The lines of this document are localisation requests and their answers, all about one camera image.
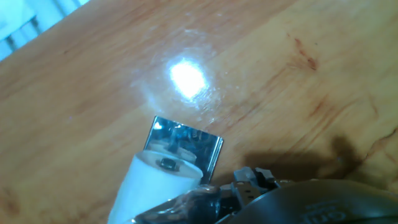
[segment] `white cylindrical object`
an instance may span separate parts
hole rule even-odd
[[[163,158],[173,159],[178,171],[159,166]],[[137,153],[119,189],[109,214],[108,224],[124,223],[130,218],[196,188],[203,172],[195,165],[168,154],[154,151]]]

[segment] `white cylinder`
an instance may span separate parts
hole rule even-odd
[[[163,158],[173,159],[177,171],[159,166]],[[195,165],[154,151],[137,153],[120,186],[108,224],[121,224],[136,215],[196,188],[203,172]]]

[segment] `metal plate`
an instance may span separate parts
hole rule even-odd
[[[199,167],[200,184],[209,184],[223,139],[159,116],[155,117],[144,150],[171,154]]]

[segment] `wood grain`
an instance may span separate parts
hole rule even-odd
[[[0,223],[106,223],[155,115],[225,139],[214,183],[398,192],[397,21],[388,0],[92,0],[0,63]]]

